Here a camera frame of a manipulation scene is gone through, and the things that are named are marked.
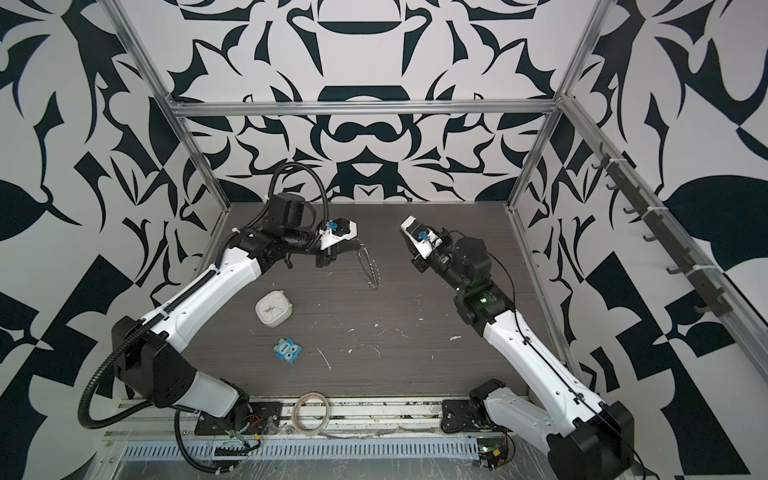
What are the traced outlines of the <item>silver keyring with keys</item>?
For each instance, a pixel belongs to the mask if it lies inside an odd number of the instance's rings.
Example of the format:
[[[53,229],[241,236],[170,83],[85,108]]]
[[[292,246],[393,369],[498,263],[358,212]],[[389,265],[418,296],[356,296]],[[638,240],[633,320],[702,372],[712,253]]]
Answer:
[[[381,285],[380,270],[366,245],[359,240],[356,241],[356,255],[368,287],[372,291],[377,291]]]

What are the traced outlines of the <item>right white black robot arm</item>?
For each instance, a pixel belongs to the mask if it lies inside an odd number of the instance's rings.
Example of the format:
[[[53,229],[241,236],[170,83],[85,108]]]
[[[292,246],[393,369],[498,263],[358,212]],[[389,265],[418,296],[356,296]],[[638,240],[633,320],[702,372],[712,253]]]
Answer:
[[[404,236],[414,266],[434,271],[455,292],[462,320],[517,371],[538,401],[497,381],[472,395],[485,416],[542,452],[559,479],[617,479],[635,462],[632,414],[607,404],[534,334],[512,297],[493,281],[493,257],[477,238],[430,230]]]

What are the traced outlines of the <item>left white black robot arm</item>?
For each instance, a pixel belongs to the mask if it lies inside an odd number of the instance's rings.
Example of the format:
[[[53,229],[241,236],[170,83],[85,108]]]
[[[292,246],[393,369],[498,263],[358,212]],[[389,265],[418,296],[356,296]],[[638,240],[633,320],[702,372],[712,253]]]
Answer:
[[[278,194],[250,224],[233,231],[215,261],[192,283],[139,320],[113,328],[109,368],[115,377],[157,408],[186,408],[216,418],[232,417],[245,398],[235,386],[207,375],[183,356],[196,334],[238,292],[275,263],[311,255],[319,268],[356,245],[357,226],[348,219],[302,225],[305,201]]]

